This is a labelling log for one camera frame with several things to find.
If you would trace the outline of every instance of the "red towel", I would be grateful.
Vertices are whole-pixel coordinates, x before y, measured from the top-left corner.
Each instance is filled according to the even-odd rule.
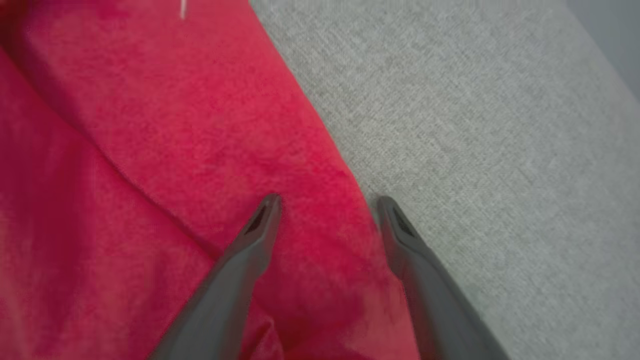
[[[5,31],[3,359],[144,359],[270,192],[241,358],[417,358],[367,204],[246,1],[40,1]]]

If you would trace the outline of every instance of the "gray couch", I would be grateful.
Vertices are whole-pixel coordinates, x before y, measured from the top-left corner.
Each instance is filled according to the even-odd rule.
[[[513,359],[638,359],[640,105],[564,3],[529,3],[252,1]]]

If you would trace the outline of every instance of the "gray cushion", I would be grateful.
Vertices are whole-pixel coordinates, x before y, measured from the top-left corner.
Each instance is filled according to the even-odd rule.
[[[514,359],[637,359],[640,105],[564,3],[517,3],[253,7]]]

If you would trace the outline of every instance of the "gray fabric surface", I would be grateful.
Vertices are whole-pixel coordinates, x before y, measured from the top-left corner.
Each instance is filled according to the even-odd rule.
[[[564,3],[252,3],[514,359],[638,359],[640,106]]]

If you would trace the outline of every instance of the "red blanket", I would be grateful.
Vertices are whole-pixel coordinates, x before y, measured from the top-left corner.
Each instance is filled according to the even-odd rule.
[[[3,359],[144,359],[270,192],[241,358],[417,358],[367,204],[246,1],[40,1],[3,37]]]

